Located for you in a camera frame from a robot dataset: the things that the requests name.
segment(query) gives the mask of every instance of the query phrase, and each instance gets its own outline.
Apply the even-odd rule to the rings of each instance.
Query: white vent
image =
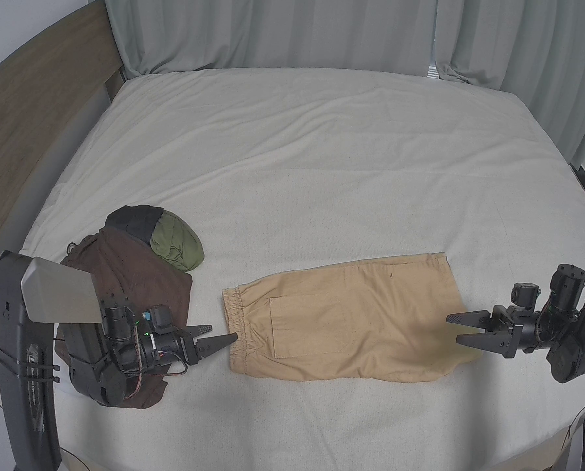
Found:
[[[427,78],[429,79],[439,79],[439,73],[438,70],[436,69],[436,65],[430,65],[430,67],[427,69]]]

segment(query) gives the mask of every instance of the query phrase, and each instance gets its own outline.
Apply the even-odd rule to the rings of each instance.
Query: bed frame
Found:
[[[22,247],[64,167],[123,82],[102,0],[0,64],[0,252]]]

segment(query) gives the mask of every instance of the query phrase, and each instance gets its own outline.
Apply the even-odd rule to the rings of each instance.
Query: dark brown clothing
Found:
[[[104,227],[73,247],[61,263],[92,273],[99,298],[124,293],[136,313],[163,304],[172,312],[173,325],[186,326],[192,276],[177,270],[146,243],[126,232]],[[69,362],[64,342],[57,342],[55,350],[61,359]],[[161,399],[166,385],[162,377],[144,375],[138,394],[123,406],[148,408]],[[127,382],[127,393],[134,388],[132,379]]]

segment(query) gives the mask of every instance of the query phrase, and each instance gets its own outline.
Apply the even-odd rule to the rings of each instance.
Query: green garment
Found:
[[[150,237],[150,247],[156,255],[180,271],[197,268],[205,254],[201,240],[177,215],[164,210]]]

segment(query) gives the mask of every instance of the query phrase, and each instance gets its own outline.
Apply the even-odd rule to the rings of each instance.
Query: brown pants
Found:
[[[253,377],[433,381],[481,354],[445,322],[466,309],[442,253],[274,274],[223,299],[231,368]]]

